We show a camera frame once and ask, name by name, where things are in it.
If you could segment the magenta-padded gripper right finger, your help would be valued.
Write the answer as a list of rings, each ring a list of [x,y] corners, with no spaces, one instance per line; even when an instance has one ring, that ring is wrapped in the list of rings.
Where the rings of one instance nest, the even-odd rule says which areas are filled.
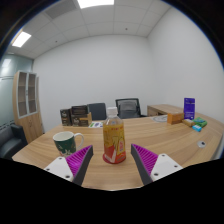
[[[182,167],[167,154],[155,154],[139,145],[131,145],[131,154],[135,160],[143,185],[168,176]]]

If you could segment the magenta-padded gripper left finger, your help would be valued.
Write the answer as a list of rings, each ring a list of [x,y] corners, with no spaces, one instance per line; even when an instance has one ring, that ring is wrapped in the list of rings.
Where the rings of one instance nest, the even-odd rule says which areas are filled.
[[[57,157],[45,171],[81,186],[93,156],[93,146],[84,147],[68,157]]]

